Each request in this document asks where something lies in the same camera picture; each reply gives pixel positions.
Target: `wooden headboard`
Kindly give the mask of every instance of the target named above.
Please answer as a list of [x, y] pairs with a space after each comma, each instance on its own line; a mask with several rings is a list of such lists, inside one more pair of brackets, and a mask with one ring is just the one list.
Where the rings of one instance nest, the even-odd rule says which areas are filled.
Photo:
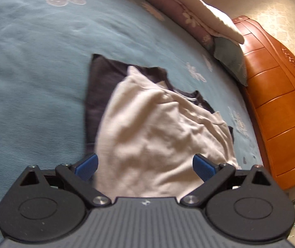
[[233, 22], [245, 37], [249, 86], [240, 90], [263, 164], [288, 189], [295, 186], [295, 56], [256, 21], [240, 16]]

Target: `gray gripper base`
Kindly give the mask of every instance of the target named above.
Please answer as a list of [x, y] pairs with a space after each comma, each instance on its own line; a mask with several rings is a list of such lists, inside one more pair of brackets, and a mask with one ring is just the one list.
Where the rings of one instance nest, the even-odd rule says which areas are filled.
[[178, 205], [175, 198], [119, 198], [94, 209], [84, 224], [60, 240], [23, 244], [6, 239], [0, 248], [293, 248], [274, 244], [239, 244], [218, 234], [200, 210]]

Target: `blue bedsheet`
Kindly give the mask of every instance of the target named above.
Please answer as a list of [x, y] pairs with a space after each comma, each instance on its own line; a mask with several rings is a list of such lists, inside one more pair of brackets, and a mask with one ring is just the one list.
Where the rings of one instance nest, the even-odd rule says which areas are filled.
[[0, 200], [27, 165], [81, 159], [92, 53], [166, 68], [175, 87], [199, 90], [235, 128], [243, 169], [262, 163], [234, 80], [144, 0], [0, 0]]

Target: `clothing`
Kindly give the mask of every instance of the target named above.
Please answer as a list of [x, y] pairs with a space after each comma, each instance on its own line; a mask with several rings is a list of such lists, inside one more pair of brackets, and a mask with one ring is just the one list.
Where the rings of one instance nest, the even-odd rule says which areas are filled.
[[99, 127], [96, 189], [112, 200], [180, 200], [203, 183], [192, 167], [196, 153], [215, 164], [239, 167], [228, 126], [218, 112], [190, 103], [129, 66]]
[[[95, 139], [107, 103], [116, 85], [127, 76], [127, 69], [130, 65], [107, 59], [99, 54], [93, 54], [85, 100], [86, 153], [95, 152]], [[174, 88], [167, 78], [167, 71], [165, 69], [134, 66], [153, 83], [158, 83], [163, 88], [185, 96], [195, 105], [199, 105], [211, 113], [215, 112], [209, 103], [203, 99], [199, 91], [187, 93]], [[233, 128], [229, 127], [229, 129], [233, 138]]]

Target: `pillowcase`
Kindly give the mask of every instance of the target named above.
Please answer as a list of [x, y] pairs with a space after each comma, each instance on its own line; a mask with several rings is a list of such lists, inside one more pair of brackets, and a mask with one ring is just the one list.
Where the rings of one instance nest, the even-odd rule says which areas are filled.
[[214, 41], [215, 59], [221, 62], [234, 79], [247, 87], [247, 70], [241, 47], [222, 37], [214, 37]]
[[205, 4], [202, 0], [177, 0], [187, 7], [199, 20], [207, 32], [213, 36], [226, 37], [239, 44], [244, 37], [232, 20], [220, 10]]

